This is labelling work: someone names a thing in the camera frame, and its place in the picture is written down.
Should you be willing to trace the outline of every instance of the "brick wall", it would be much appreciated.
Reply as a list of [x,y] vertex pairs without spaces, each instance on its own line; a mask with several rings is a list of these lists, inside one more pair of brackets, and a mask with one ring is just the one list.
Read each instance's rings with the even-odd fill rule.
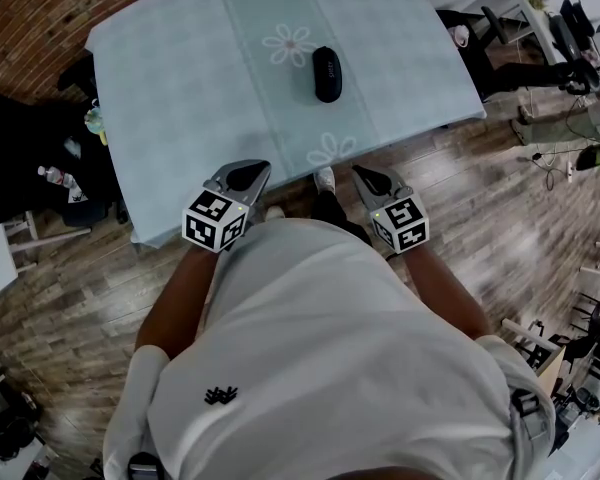
[[58,76],[85,55],[96,24],[136,0],[0,0],[0,93],[26,103],[80,101]]

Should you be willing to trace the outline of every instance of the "water bottle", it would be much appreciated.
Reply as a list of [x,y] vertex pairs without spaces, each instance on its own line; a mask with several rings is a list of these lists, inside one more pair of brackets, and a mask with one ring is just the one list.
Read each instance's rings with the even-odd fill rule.
[[49,183],[54,185],[62,185],[66,188],[71,188],[76,184],[76,180],[66,172],[57,169],[56,167],[49,167],[48,169],[40,166],[38,167],[38,174],[44,176]]

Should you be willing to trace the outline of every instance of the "flower pattern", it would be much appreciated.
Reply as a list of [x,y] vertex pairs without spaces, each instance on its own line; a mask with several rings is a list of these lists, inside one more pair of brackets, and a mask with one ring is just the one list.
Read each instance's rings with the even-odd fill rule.
[[314,149],[307,153],[307,162],[316,167],[332,164],[335,160],[339,160],[349,156],[356,147],[355,137],[345,137],[340,144],[336,140],[333,133],[325,132],[322,134],[322,150]]
[[297,68],[307,63],[304,54],[313,52],[318,46],[305,41],[311,34],[307,27],[299,27],[293,34],[287,25],[276,25],[277,36],[265,37],[262,44],[267,48],[275,48],[269,57],[272,64],[282,64],[287,57]]

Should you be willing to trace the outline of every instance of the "black pants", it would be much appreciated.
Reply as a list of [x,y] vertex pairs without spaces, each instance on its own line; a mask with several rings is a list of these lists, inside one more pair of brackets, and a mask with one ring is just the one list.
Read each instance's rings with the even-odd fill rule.
[[318,198],[313,204],[311,218],[338,226],[352,235],[357,236],[367,245],[371,245],[371,239],[364,228],[347,220],[347,214],[344,213],[342,206],[340,206],[340,203],[333,192],[325,190],[318,194]]

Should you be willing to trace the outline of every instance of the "white cube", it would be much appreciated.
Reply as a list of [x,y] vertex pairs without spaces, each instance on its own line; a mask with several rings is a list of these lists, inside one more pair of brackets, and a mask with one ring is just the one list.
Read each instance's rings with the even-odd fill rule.
[[182,211],[182,237],[220,252],[244,234],[250,207],[224,195],[203,190]]
[[373,231],[397,254],[429,240],[429,217],[418,194],[369,214]]

